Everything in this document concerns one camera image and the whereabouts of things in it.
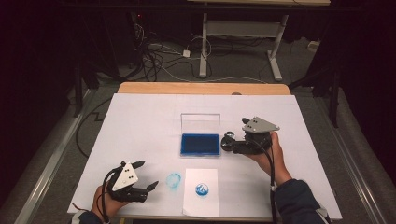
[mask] white table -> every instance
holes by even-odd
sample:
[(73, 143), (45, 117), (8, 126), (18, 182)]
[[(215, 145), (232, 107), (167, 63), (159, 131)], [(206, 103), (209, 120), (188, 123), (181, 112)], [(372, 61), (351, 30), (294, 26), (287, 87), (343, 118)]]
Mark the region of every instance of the white table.
[[(192, 84), (192, 90), (194, 86), (205, 85)], [(134, 186), (144, 188), (157, 180), (160, 183), (145, 203), (131, 203), (119, 211), (119, 216), (202, 219), (182, 214), (184, 174), (187, 168), (211, 168), (218, 169), (219, 174), (219, 217), (205, 219), (270, 221), (269, 176), (254, 161), (224, 151), (219, 158), (180, 158), (181, 113), (221, 114), (221, 135), (233, 131), (243, 136), (241, 118), (258, 116), (278, 125), (291, 175), (309, 183), (332, 219), (342, 218), (292, 95), (115, 94), (71, 203), (91, 207), (94, 191), (112, 168), (121, 161), (143, 160), (146, 163), (136, 170), (139, 181)], [(181, 176), (177, 190), (165, 183), (173, 173)], [(75, 212), (70, 205), (68, 213)]]

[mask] human hand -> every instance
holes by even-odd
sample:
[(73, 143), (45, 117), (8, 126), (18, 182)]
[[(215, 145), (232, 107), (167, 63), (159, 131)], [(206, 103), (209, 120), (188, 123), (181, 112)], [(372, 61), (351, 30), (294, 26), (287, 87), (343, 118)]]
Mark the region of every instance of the human hand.
[[(279, 138), (277, 136), (277, 132), (271, 132), (271, 140), (272, 140), (272, 149), (268, 150), (268, 154), (270, 155), (270, 158), (273, 158), (274, 160), (275, 182), (279, 186), (284, 182), (290, 180), (291, 176), (289, 174), (289, 171), (286, 169), (286, 165), (283, 160), (283, 150), (279, 144)], [(257, 162), (260, 168), (262, 168), (265, 173), (271, 175), (271, 164), (264, 153), (257, 155), (245, 155), (245, 156)]]
[[(103, 186), (99, 186), (99, 187), (96, 189), (96, 192), (95, 192), (95, 194), (94, 194), (94, 196), (93, 196), (93, 203), (92, 203), (92, 209), (91, 209), (91, 211), (92, 211), (93, 213), (95, 213), (103, 222), (105, 222), (105, 221), (104, 221), (104, 218), (103, 218), (103, 216), (102, 216), (102, 214), (103, 214), (103, 207), (102, 207), (102, 197), (103, 197), (103, 195), (102, 195), (102, 187), (103, 187)], [(116, 201), (116, 200), (113, 200), (113, 199), (110, 197), (110, 195), (107, 193), (106, 187), (107, 187), (107, 183), (106, 183), (106, 186), (105, 186), (105, 195), (104, 195), (104, 196), (105, 196), (105, 209), (106, 209), (106, 213), (107, 213), (108, 218), (112, 218), (112, 217), (114, 217), (114, 216), (117, 214), (117, 212), (118, 212), (123, 206), (125, 206), (125, 205), (128, 204), (129, 202), (121, 203), (121, 202), (118, 202), (118, 201)]]

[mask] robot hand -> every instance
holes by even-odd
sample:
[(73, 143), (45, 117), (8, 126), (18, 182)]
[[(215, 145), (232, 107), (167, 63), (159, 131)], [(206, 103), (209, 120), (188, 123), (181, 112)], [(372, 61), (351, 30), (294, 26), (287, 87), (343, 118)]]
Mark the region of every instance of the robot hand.
[(257, 155), (268, 150), (272, 145), (270, 131), (278, 130), (274, 124), (255, 117), (254, 119), (242, 119), (245, 124), (245, 141), (235, 141), (234, 133), (227, 132), (221, 139), (221, 148), (232, 151), (235, 154)]
[(115, 174), (108, 181), (107, 191), (111, 198), (119, 202), (139, 202), (146, 201), (150, 191), (154, 190), (158, 181), (148, 185), (145, 189), (134, 188), (133, 185), (138, 178), (134, 169), (143, 166), (144, 161), (134, 163), (122, 162), (120, 167), (115, 169)]

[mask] white paper sheet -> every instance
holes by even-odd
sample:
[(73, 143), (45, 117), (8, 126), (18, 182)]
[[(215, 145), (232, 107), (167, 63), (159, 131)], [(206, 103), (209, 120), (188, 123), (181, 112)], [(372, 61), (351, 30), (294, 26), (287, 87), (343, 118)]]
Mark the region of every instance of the white paper sheet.
[(183, 214), (189, 217), (218, 217), (217, 169), (187, 169)]

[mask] dark sleeve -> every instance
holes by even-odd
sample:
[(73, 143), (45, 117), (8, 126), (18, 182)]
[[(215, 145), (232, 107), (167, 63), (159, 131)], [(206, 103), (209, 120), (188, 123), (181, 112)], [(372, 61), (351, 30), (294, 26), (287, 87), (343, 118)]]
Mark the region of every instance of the dark sleeve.
[(315, 200), (303, 180), (292, 179), (276, 188), (275, 202), (283, 223), (330, 223), (326, 209)]
[(69, 224), (103, 224), (102, 220), (93, 212), (79, 211), (77, 212)]

